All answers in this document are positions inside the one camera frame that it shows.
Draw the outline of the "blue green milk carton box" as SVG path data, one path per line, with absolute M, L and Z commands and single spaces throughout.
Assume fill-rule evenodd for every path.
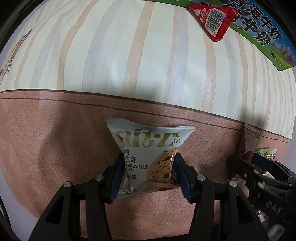
M 230 28 L 255 45 L 276 67 L 283 71 L 295 67 L 295 44 L 278 22 L 256 1 L 160 1 L 188 8 L 191 4 L 222 6 L 238 12 Z

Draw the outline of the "red triangular snack packet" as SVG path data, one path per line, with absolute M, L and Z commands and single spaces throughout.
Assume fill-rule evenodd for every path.
M 204 25 L 209 38 L 219 42 L 225 36 L 230 24 L 236 19 L 238 12 L 231 7 L 189 5 L 189 9 Z

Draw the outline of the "white Nitz oat cookie packet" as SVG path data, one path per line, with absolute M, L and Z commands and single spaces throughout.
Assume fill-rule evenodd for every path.
M 106 118 L 105 122 L 124 155 L 125 181 L 119 199 L 177 188 L 174 158 L 195 127 L 147 126 L 124 118 Z

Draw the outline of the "striped and pink bed sheet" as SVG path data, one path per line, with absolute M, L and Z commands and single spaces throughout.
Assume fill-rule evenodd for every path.
M 46 1 L 1 52 L 2 184 L 39 218 L 65 181 L 84 183 L 119 149 L 105 118 L 194 126 L 180 153 L 226 181 L 244 123 L 283 162 L 295 71 L 278 71 L 233 29 L 215 43 L 194 15 L 149 1 Z

